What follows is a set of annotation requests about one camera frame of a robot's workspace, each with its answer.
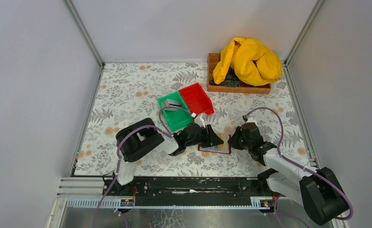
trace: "plastic bin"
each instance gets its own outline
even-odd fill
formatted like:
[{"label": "plastic bin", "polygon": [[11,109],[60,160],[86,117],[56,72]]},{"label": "plastic bin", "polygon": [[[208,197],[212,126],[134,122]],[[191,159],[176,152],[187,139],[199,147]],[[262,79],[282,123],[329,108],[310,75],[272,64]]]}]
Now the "plastic bin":
[{"label": "plastic bin", "polygon": [[[159,98],[158,99],[159,107],[163,108],[162,102],[166,99],[177,100],[181,104],[182,108],[190,111],[190,109],[188,108],[188,106],[186,105],[178,91]],[[192,116],[183,110],[177,111],[164,110],[163,115],[168,121],[169,128],[171,129],[172,132],[179,130],[180,128],[185,127],[193,122]]]},{"label": "plastic bin", "polygon": [[214,113],[212,101],[202,89],[199,83],[194,83],[186,88],[180,89],[179,93],[192,113],[197,115]]}]

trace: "yellow bag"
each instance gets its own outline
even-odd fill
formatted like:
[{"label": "yellow bag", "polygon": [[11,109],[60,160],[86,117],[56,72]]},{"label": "yellow bag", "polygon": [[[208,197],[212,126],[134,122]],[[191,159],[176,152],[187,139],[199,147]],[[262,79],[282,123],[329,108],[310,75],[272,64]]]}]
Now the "yellow bag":
[{"label": "yellow bag", "polygon": [[276,82],[282,75],[279,57],[255,39],[234,38],[221,51],[221,60],[213,72],[216,84],[225,80],[229,67],[242,82],[253,86]]}]

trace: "floral tablecloth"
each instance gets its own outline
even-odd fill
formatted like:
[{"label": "floral tablecloth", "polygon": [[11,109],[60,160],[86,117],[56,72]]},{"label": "floral tablecloth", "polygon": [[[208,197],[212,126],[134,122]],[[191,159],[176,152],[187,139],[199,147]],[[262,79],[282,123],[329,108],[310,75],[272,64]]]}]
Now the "floral tablecloth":
[{"label": "floral tablecloth", "polygon": [[[206,90],[206,63],[106,64],[74,174],[102,175],[114,170],[118,160],[115,134],[147,117],[162,128],[156,100],[196,82]],[[281,151],[309,163],[284,76],[272,84],[268,95],[207,94],[215,110],[208,121],[216,133],[233,134],[243,124],[242,115],[266,106],[275,109],[283,120]],[[280,137],[276,116],[267,110],[256,111],[253,116],[264,139],[276,144]],[[192,146],[175,157],[149,153],[137,162],[135,176],[255,177],[265,169],[247,151],[232,150],[226,155],[200,152]]]}]

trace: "floral pattern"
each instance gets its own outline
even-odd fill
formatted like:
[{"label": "floral pattern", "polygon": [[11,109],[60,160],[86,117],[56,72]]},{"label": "floral pattern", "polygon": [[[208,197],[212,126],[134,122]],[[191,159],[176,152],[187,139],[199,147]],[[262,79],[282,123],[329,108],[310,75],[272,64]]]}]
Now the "floral pattern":
[{"label": "floral pattern", "polygon": [[[116,168],[115,134],[137,121],[150,117],[159,122],[157,99],[180,88],[200,83],[206,90],[206,63],[106,64],[90,121],[76,162],[75,175],[102,175]],[[253,108],[274,109],[283,120],[285,136],[281,151],[308,164],[302,133],[298,125],[284,77],[272,84],[268,95],[207,92],[215,112],[208,121],[216,133],[233,134],[242,125],[242,115]],[[268,110],[253,113],[266,141],[277,143],[280,125]],[[137,161],[135,176],[254,177],[264,171],[247,151],[232,149],[230,155],[200,152],[191,146],[171,157],[152,151]]]}]

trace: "brown wooden crate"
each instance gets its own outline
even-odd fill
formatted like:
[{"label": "brown wooden crate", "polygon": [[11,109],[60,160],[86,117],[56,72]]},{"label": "brown wooden crate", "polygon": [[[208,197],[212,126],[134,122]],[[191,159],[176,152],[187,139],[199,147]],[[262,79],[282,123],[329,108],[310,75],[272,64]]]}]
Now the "brown wooden crate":
[{"label": "brown wooden crate", "polygon": [[243,93],[243,94],[269,94],[271,92],[271,84],[262,86],[248,85],[240,82],[239,87],[226,87],[219,85],[210,85],[210,80],[213,79],[212,72],[220,60],[219,53],[208,54],[208,77],[207,77],[207,91],[209,92],[225,92],[225,93]]}]

